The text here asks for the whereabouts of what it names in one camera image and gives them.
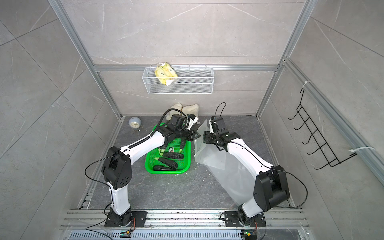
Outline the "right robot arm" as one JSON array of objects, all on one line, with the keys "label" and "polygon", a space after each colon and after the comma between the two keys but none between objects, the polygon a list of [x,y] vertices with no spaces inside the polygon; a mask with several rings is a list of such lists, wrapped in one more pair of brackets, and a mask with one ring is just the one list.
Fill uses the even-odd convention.
[{"label": "right robot arm", "polygon": [[286,171],[273,166],[251,148],[235,132],[230,132],[222,117],[211,117],[210,130],[205,131],[205,144],[215,145],[219,151],[234,156],[254,179],[252,197],[238,207],[238,218],[243,226],[253,224],[257,215],[269,211],[290,198]]}]

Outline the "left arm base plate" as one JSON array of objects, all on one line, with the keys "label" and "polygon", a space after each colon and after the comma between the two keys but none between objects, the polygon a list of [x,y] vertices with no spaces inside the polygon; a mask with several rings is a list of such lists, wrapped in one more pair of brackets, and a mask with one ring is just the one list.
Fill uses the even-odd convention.
[{"label": "left arm base plate", "polygon": [[106,228],[125,228],[136,227],[143,228],[145,226],[148,212],[146,211],[128,211],[123,215],[118,215],[114,211],[108,213],[105,227]]}]

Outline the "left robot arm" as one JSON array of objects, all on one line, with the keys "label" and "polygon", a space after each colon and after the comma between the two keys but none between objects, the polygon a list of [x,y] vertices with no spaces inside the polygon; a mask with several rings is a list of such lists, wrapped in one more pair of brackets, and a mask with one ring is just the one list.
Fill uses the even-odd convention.
[{"label": "left robot arm", "polygon": [[107,216],[106,227],[132,226],[134,216],[128,197],[128,183],[132,179],[132,165],[156,148],[165,148],[175,139],[191,141],[196,135],[198,117],[194,114],[175,114],[169,121],[158,123],[146,137],[125,147],[115,146],[108,150],[102,174],[110,188],[112,205]]}]

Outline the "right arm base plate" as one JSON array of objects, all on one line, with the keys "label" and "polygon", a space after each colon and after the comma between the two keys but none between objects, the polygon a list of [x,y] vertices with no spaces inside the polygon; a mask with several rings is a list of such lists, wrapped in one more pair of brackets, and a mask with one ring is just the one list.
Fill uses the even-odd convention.
[{"label": "right arm base plate", "polygon": [[266,220],[263,213],[249,218],[240,211],[225,211],[221,214],[220,219],[225,222],[227,228],[266,226]]}]

